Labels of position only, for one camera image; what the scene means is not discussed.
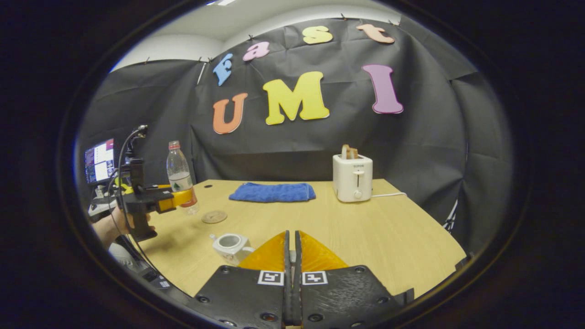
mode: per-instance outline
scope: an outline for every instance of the white toaster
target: white toaster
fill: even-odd
[[[333,190],[342,202],[359,202],[371,197],[373,162],[358,155],[359,159],[342,159],[333,156]]]

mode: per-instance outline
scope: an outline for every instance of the coaster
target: coaster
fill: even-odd
[[[206,213],[201,220],[207,224],[215,224],[223,221],[227,217],[228,215],[224,211],[216,210]]]

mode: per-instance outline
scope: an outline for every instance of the computer screen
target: computer screen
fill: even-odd
[[[85,178],[87,183],[106,182],[113,170],[113,138],[85,151]]]

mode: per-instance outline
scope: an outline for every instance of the white ceiling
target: white ceiling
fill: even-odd
[[[225,41],[235,33],[267,18],[318,5],[352,5],[395,13],[387,6],[372,0],[236,0],[227,6],[202,6],[167,24],[151,36],[191,34]]]

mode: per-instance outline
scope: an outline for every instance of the blue towel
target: blue towel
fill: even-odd
[[[230,200],[254,202],[308,201],[316,197],[313,187],[307,183],[261,185],[245,183],[229,196]]]

